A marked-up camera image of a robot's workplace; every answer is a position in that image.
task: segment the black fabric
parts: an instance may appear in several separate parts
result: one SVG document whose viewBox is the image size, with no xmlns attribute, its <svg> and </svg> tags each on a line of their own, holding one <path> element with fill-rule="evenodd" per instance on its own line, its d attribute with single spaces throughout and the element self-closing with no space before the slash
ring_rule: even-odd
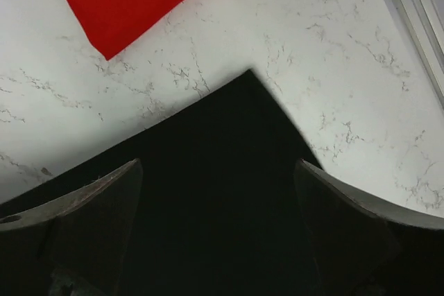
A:
<svg viewBox="0 0 444 296">
<path fill-rule="evenodd" d="M 136 157 L 144 185 L 120 295 L 322 295 L 292 180 L 299 158 L 318 162 L 251 71 L 0 214 Z"/>
</svg>

